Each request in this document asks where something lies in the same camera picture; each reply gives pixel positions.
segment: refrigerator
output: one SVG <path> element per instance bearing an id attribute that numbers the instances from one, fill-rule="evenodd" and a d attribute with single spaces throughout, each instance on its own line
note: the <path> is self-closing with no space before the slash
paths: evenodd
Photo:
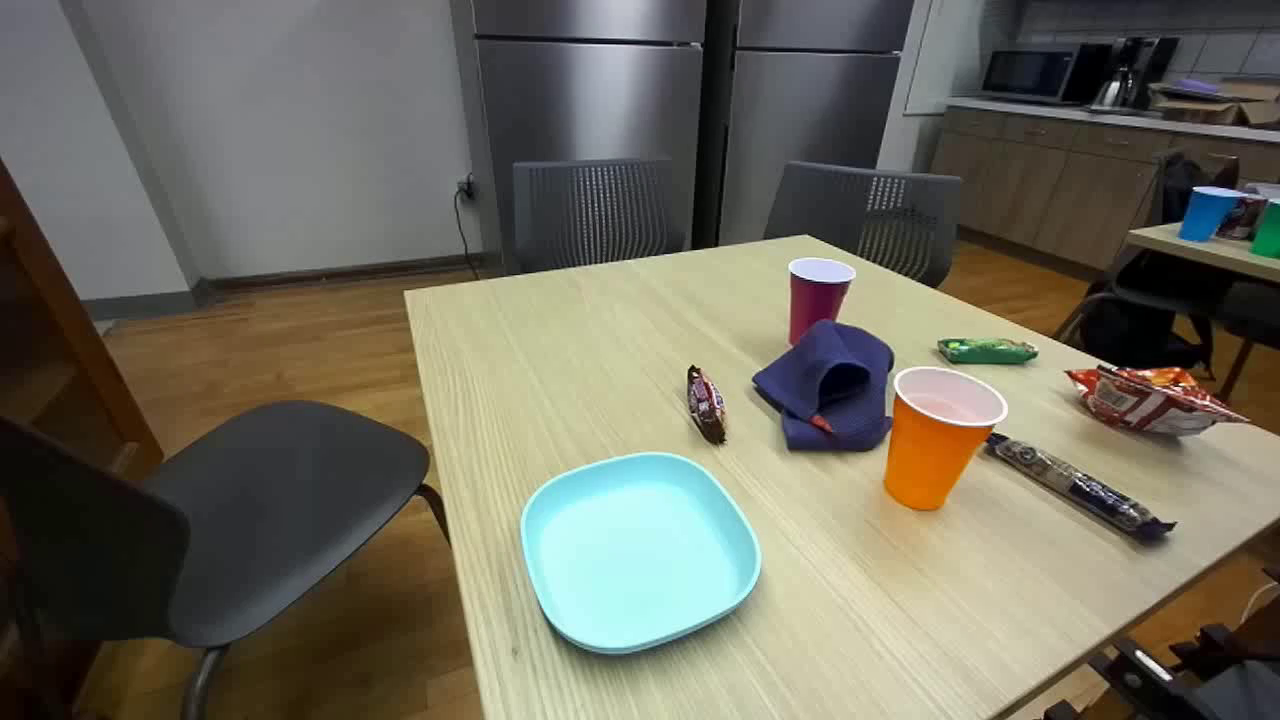
<path id="1" fill-rule="evenodd" d="M 513 259 L 516 159 L 671 159 L 691 221 L 705 0 L 453 0 L 482 250 Z"/>
<path id="2" fill-rule="evenodd" d="M 762 230 L 789 159 L 876 162 L 911 0 L 453 0 L 482 257 L 516 159 L 671 159 L 696 245 Z"/>
<path id="3" fill-rule="evenodd" d="M 906 0 L 735 0 L 729 113 L 705 168 L 718 245 L 762 235 L 789 159 L 876 168 Z"/>

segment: orange cup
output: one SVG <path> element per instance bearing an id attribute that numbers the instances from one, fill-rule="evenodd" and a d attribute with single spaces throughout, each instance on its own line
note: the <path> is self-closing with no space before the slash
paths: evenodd
<path id="1" fill-rule="evenodd" d="M 1005 394 L 974 374 L 950 366 L 895 371 L 885 491 L 916 511 L 942 507 L 970 453 L 1005 416 Z"/>

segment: wooden table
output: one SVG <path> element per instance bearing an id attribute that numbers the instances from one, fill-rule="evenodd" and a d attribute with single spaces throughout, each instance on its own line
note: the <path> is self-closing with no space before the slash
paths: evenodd
<path id="1" fill-rule="evenodd" d="M 1233 238 L 1233 235 L 1217 235 L 1206 245 L 1192 245 L 1192 238 L 1181 238 L 1177 230 L 1181 230 L 1181 224 L 1132 227 L 1128 245 L 1153 246 L 1153 250 L 1162 250 L 1162 257 L 1181 257 L 1181 259 L 1192 259 L 1192 263 L 1212 263 L 1212 266 L 1225 266 L 1225 272 L 1241 272 L 1241 277 L 1250 277 L 1250 280 L 1262 280 L 1262 284 L 1280 284 L 1280 257 L 1250 257 L 1247 238 Z"/>
<path id="2" fill-rule="evenodd" d="M 783 352 L 790 257 L 855 263 L 839 320 L 885 336 L 899 366 L 933 364 L 939 336 L 1032 336 L 820 238 L 406 290 L 489 716 L 993 716 L 1280 514 L 1276 436 L 1113 432 L 1064 380 L 1086 357 L 1045 336 L 1032 366 L 970 366 L 1012 399 L 1005 432 L 1181 520 L 1162 547 L 1119 540 L 994 460 L 918 514 L 885 495 L 885 447 L 783 453 L 751 371 Z M 724 447 L 683 416 L 689 364 L 724 387 Z M 565 466 L 645 447 L 718 474 L 760 534 L 762 575 L 724 624 L 598 661 L 544 624 L 519 507 Z"/>

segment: plate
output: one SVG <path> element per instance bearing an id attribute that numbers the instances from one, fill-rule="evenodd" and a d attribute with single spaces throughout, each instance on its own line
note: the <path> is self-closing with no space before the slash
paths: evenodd
<path id="1" fill-rule="evenodd" d="M 760 545 L 715 474 L 638 453 L 550 474 L 519 514 L 531 592 L 577 648 L 633 655 L 701 631 L 760 578 Z"/>

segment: cabinet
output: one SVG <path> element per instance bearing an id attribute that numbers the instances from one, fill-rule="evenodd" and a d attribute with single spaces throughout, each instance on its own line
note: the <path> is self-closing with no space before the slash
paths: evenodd
<path id="1" fill-rule="evenodd" d="M 57 263 L 37 216 L 0 162 L 0 416 L 33 425 L 97 466 L 135 481 L 161 463 L 161 443 L 82 304 Z M 0 573 L 18 560 L 0 511 Z M 0 613 L 0 716 L 18 716 L 33 680 Z M 93 642 L 49 631 L 52 680 L 76 693 Z"/>
<path id="2" fill-rule="evenodd" d="M 1161 154 L 1236 154 L 1245 180 L 1280 180 L 1280 149 L 1086 121 L 950 109 L 933 173 L 962 180 L 961 224 L 1090 272 L 1148 221 Z"/>

